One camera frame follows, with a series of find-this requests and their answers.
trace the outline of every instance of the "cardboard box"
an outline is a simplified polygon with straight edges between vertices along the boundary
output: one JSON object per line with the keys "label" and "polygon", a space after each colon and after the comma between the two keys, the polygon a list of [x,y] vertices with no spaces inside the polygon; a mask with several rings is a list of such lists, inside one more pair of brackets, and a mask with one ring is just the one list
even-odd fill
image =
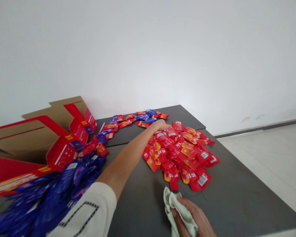
{"label": "cardboard box", "polygon": [[77,158],[78,138],[46,115],[0,127],[0,196]]}
{"label": "cardboard box", "polygon": [[86,146],[89,134],[96,130],[97,122],[82,97],[58,100],[49,104],[51,107],[22,115],[22,117],[30,119],[39,115],[47,115],[72,135],[78,137],[80,143]]}

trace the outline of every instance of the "white wall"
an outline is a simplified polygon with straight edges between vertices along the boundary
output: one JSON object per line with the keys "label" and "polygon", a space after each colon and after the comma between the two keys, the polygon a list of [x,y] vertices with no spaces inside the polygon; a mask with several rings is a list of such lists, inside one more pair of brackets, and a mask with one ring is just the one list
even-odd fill
{"label": "white wall", "polygon": [[212,134],[296,119],[296,0],[0,0],[0,126],[77,95],[98,119],[181,104]]}

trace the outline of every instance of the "hand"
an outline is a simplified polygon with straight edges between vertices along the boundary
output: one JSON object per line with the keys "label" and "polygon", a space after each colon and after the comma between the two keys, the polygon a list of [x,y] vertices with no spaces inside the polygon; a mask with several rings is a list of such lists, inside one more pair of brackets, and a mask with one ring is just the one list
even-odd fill
{"label": "hand", "polygon": [[[206,218],[204,212],[190,200],[184,197],[178,197],[178,201],[183,204],[187,210],[190,211],[192,217],[198,227],[197,236],[198,237],[217,237],[214,233],[208,219]],[[178,211],[176,209],[171,209],[175,223],[179,231],[180,237],[191,237],[188,230],[186,229]]]}
{"label": "hand", "polygon": [[156,130],[166,130],[170,125],[166,124],[163,119],[158,119],[152,125],[155,126]]}

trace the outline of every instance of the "white shirt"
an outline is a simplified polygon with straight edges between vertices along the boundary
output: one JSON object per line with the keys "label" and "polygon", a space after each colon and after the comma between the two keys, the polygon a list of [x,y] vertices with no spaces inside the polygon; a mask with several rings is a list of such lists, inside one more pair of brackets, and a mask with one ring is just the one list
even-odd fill
{"label": "white shirt", "polygon": [[116,208],[116,195],[95,182],[48,237],[106,237]]}

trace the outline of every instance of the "forearm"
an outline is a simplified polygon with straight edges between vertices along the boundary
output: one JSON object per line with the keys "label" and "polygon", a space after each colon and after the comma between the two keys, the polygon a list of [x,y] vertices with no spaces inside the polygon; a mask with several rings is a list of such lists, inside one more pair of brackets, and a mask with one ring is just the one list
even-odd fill
{"label": "forearm", "polygon": [[114,190],[117,200],[130,174],[138,164],[150,137],[158,129],[158,123],[153,123],[130,141],[96,180],[109,185]]}

